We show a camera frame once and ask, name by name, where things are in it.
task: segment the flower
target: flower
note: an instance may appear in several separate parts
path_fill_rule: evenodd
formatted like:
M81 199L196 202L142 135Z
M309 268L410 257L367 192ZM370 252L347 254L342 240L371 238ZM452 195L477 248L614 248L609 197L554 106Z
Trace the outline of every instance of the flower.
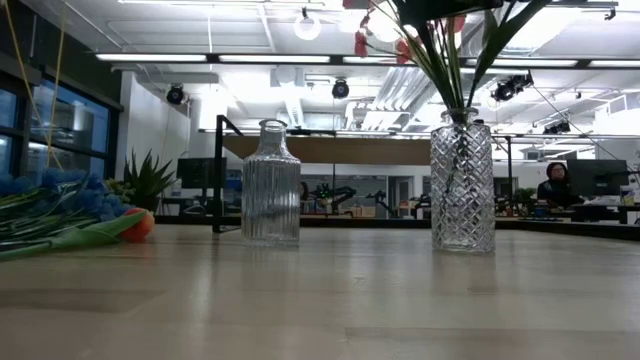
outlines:
M111 206L111 204L108 202L103 202L102 209L100 211L100 221L111 221L111 220L114 220L115 218L116 216L113 213L113 207Z
M120 205L117 205L117 206L113 207L113 214L116 217L120 217L120 216L124 215L127 211L129 211L130 209L133 209L133 206L131 206L129 204L120 204Z
M95 173L89 175L89 180L87 181L87 189L96 190L103 195L108 191L107 186L104 184L102 178Z
M101 192L92 189L81 190L77 195L74 210L84 210L85 212L100 216L104 196Z
M62 171L57 168L45 169L42 175L42 187L53 189L60 184L80 182L87 176L84 170Z

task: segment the glass vase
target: glass vase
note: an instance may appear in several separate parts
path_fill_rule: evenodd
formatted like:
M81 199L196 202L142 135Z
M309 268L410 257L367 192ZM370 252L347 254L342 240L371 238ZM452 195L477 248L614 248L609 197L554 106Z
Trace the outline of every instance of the glass vase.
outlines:
M258 150L244 160L242 235L250 246L295 246L300 233L300 160L287 150L286 123L260 122Z
M431 226L433 248L495 250L491 131L474 123L478 111L452 109L451 122L431 133Z

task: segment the green plant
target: green plant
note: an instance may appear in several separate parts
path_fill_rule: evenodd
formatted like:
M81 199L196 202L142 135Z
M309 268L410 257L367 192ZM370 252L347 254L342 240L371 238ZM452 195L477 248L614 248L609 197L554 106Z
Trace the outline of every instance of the green plant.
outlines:
M515 16L510 18L511 11L517 1L512 1L498 23L492 10L484 10L483 48L477 58L476 69L471 88L465 100L460 60L455 44L455 20L460 12L460 2L442 2L444 5L436 8L433 2L426 0L389 0L394 10L389 13L378 7L397 24L397 30L407 41L410 50L410 60L416 63L431 79L442 96L448 109L471 107L478 83L486 74L509 41L551 0L531 0ZM446 18L434 18L434 14L454 14ZM415 28L418 37L411 34ZM452 115L454 121L465 122L467 117Z
M131 184L116 179L109 179L104 183L107 185L109 192L118 196L123 204L131 203L131 196L136 192L136 190L131 187Z
M154 164L151 151L149 151L138 169L136 154L131 151L131 163L128 160L125 162L124 182L131 184L135 190L129 196L133 205L154 211L157 207L157 196L176 182L176 179L172 180L174 172L167 173L171 161L161 168L158 168L159 162L160 157L158 156Z
M533 208L536 205L536 200L533 199L533 195L536 194L534 188L520 188L516 189L513 193L513 204L516 211L521 216L527 216L533 213Z

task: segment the white wall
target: white wall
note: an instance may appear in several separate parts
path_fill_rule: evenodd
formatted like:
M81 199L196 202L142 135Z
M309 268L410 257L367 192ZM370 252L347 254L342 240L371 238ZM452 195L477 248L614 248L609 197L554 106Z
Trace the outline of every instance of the white wall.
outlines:
M132 150L138 165L151 150L160 163L172 160L169 170L176 170L178 157L189 148L189 118L140 85L129 71L122 74L121 102L125 110L118 128L116 178L122 179Z

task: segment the cable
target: cable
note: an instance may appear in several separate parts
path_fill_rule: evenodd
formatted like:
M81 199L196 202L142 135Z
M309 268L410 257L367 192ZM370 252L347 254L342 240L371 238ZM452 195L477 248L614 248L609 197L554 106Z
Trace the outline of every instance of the cable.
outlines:
M588 139L589 141L591 141L593 143L593 145L595 145L597 148L599 148L600 150L604 151L605 153L607 153L609 156L611 156L614 160L619 160L622 161L621 159L619 159L618 157L616 157L615 155L613 155L609 150L605 149L602 145L598 144L597 141L593 140L591 137L589 137L589 135L587 133L585 133L584 131L580 130L580 128L578 128L573 122L571 122L571 120L569 120L568 116L565 116L560 110L558 110L552 103L551 101L549 101L549 99L546 98L546 96L544 96L540 90L538 90L538 88L535 85L531 85L531 87L540 95L540 97L542 97L542 99L544 101L547 102L547 104L549 104L549 106L551 106L551 108L553 110L556 111L556 113L558 113L558 115L560 115L567 123L569 123L569 125L571 125L574 129L576 129L584 138ZM632 167L629 166L629 164L626 165L627 166L627 170L629 170L631 173L635 172L635 170L633 170ZM640 178L638 178L638 174L632 174L634 176L634 178L636 179L636 184L640 185Z
M67 7L62 7L62 13L60 15L60 44L58 45L58 63L56 64L56 77L55 85L53 87L53 99L51 104L51 118L49 119L49 136L47 137L47 168L51 162L51 155L53 154L53 148L51 147L51 141L53 139L53 120L56 114L56 104L58 99L58 84L60 81L60 65L62 64L62 49L64 47L64 28L67 22Z
M38 107L36 106L36 102L33 100L33 92L31 91L31 86L29 85L29 80L27 78L27 71L24 68L24 63L22 62L22 54L20 53L20 47L18 45L18 38L16 36L15 28L13 27L13 20L11 18L11 9L9 8L9 2L5 2L4 4L6 14L7 14L7 23L9 24L9 31L11 32L11 38L13 40L13 47L16 51L16 58L18 60L18 65L20 67L20 74L22 75L22 80L24 81L24 85L27 88L27 94L29 95L29 101L31 102L31 106L33 107L33 113L36 116L36 120L38 121L38 125L42 126L42 119L40 118L40 113L38 112ZM52 154L53 159L58 164L58 167L62 169L62 165L60 165L60 161L58 161L58 157L55 153Z

